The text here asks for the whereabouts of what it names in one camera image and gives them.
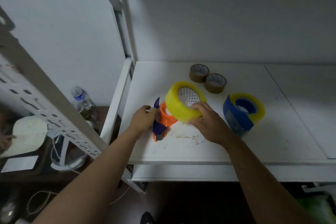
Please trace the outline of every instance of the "dark floor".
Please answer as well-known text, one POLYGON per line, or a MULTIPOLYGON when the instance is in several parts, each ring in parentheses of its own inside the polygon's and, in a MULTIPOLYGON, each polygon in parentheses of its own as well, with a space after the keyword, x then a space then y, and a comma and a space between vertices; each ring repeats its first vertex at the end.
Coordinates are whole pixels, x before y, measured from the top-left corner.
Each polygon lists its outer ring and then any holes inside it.
MULTIPOLYGON (((302 183, 284 183, 296 198, 304 195, 302 183)), ((127 189, 118 189, 118 198, 127 189)), ((172 224, 175 215, 185 223, 255 223, 237 182, 153 182, 145 194, 132 189, 110 206, 105 224, 138 224, 149 211, 158 224, 172 224)))

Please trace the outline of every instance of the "water bottle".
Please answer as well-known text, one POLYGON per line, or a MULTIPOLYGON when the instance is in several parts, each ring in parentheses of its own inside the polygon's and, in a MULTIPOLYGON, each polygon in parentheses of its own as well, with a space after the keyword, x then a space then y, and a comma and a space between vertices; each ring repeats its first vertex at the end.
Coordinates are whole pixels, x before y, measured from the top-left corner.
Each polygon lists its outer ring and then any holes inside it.
POLYGON ((93 102, 89 95, 82 90, 80 87, 75 86, 71 89, 71 95, 74 99, 76 99, 79 103, 81 103, 86 110, 89 110, 93 106, 93 102))

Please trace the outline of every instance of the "forearm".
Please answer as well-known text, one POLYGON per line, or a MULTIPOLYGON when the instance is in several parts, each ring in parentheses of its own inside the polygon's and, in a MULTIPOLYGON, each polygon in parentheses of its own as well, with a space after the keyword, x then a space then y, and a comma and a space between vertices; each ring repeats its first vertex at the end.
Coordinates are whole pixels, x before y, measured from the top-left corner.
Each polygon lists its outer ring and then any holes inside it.
POLYGON ((256 223, 316 223, 241 139, 224 142, 256 223))
POLYGON ((48 204, 34 224, 97 223, 110 203, 140 135, 128 128, 48 204))

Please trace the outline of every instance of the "white shelf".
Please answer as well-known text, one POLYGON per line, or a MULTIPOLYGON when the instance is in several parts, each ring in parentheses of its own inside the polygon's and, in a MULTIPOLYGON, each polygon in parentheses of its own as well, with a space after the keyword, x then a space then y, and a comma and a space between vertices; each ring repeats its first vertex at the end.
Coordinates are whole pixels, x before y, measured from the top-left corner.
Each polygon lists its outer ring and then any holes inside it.
POLYGON ((336 66, 267 65, 328 158, 336 158, 336 66))
MULTIPOLYGON (((336 182, 336 166, 266 166, 280 182, 336 182)), ((237 182, 233 166, 135 165, 132 180, 237 182)))
MULTIPOLYGON (((160 97, 164 101, 170 87, 177 81, 188 81, 191 62, 137 62, 126 102, 120 133, 129 125, 134 111, 142 105, 153 106, 160 97)), ((211 94, 202 84, 209 105, 223 117, 222 105, 230 93, 246 92, 265 105, 266 115, 245 137, 244 141, 264 163, 328 164, 327 159, 300 117, 291 107, 263 65, 204 63, 211 72, 227 78, 221 94, 211 94)), ((177 122, 167 136, 154 142, 152 133, 142 135, 136 143, 131 164, 221 165, 230 163, 225 150, 204 139, 189 124, 177 122)))

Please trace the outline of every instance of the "brown tape roll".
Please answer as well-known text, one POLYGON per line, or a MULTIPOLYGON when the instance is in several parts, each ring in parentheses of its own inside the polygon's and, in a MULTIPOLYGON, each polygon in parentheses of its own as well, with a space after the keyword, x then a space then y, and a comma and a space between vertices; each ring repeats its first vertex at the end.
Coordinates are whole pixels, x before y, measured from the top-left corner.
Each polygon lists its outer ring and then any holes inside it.
POLYGON ((205 82, 210 70, 207 66, 202 64, 192 65, 189 72, 189 78, 193 82, 202 83, 205 82))
POLYGON ((210 93, 219 94, 224 90, 226 83, 227 80, 224 76, 212 73, 207 76, 204 88, 210 93))

